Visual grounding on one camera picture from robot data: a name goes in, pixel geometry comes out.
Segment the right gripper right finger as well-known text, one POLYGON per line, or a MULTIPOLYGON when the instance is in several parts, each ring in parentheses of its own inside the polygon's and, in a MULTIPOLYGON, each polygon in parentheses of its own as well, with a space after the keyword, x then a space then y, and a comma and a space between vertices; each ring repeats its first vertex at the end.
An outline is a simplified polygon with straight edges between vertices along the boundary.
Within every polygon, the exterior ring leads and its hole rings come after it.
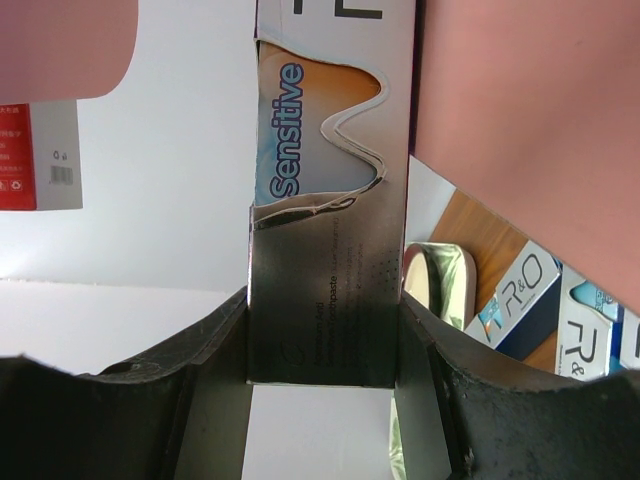
POLYGON ((581 382, 496 352, 410 295, 394 390, 409 479, 636 479, 639 374, 581 382))

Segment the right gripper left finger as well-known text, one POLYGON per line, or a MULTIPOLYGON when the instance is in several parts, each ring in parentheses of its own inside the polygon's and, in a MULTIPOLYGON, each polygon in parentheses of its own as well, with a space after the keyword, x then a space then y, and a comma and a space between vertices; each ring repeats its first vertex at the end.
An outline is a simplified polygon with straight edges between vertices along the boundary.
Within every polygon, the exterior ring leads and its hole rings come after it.
POLYGON ((250 414, 247 301, 97 375, 1 362, 5 479, 238 479, 250 414))

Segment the dark red toothpaste box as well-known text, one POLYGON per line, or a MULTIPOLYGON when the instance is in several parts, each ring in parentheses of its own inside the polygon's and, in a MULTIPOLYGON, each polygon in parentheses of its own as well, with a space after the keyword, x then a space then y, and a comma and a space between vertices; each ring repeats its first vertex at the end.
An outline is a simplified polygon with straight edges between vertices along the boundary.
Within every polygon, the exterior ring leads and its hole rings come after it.
POLYGON ((1 209, 83 207, 77 102, 1 107, 1 209))

